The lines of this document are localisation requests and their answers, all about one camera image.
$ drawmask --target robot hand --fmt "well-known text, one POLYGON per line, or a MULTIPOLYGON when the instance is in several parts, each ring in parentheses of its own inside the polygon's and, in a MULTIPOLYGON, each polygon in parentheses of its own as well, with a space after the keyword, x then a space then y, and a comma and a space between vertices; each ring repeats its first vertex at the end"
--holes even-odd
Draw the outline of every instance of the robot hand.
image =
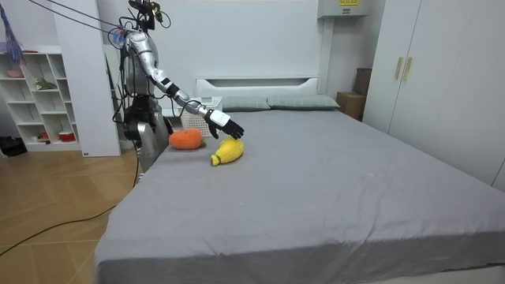
POLYGON ((208 110, 204 119, 208 123, 208 128, 215 139, 219 138, 217 129, 232 136, 235 140, 244 136, 244 129, 235 121, 232 121, 230 115, 220 110, 208 110))

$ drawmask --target gray pillow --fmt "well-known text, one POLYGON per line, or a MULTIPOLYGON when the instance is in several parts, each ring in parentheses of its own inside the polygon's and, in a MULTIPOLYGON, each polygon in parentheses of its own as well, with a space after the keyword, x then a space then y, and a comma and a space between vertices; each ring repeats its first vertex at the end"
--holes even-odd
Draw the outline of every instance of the gray pillow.
POLYGON ((267 102, 272 110, 334 110, 339 107, 325 95, 273 95, 267 102))
POLYGON ((261 97, 224 97, 222 104, 225 112, 270 110, 267 99, 261 97))

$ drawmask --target white headboard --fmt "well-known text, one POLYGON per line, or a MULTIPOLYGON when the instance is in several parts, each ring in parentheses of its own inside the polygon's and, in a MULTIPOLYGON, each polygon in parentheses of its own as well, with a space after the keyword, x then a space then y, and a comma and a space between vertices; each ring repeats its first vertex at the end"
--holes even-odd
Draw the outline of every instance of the white headboard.
POLYGON ((196 79, 195 95, 261 96, 317 95, 317 77, 196 79))

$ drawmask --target white cabinet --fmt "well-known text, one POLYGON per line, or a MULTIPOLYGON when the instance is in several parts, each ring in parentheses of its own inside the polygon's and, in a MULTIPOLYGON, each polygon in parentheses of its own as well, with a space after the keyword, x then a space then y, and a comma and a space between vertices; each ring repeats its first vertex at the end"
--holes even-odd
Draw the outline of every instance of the white cabinet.
POLYGON ((421 0, 387 0, 363 122, 387 133, 421 0))
MULTIPOLYGON (((98 17, 95 0, 61 0, 81 12, 98 17)), ((67 9, 53 5, 57 12, 67 9)), ((98 21, 74 13, 74 19, 100 28, 98 21)), ((83 156, 120 155, 116 124, 112 122, 114 108, 110 99, 107 65, 103 56, 102 33, 76 22, 54 15, 69 89, 74 105, 72 115, 78 124, 83 156)))
POLYGON ((395 63, 377 50, 364 122, 493 183, 505 159, 504 10, 502 0, 422 0, 410 46, 397 55, 412 58, 399 90, 377 82, 382 65, 395 63))

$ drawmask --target label sticker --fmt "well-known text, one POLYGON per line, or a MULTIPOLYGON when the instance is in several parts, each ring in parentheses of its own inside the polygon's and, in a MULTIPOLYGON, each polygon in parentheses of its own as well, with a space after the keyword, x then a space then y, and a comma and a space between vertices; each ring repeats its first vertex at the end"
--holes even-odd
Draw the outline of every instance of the label sticker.
POLYGON ((357 6, 357 0, 339 0, 340 6, 357 6))

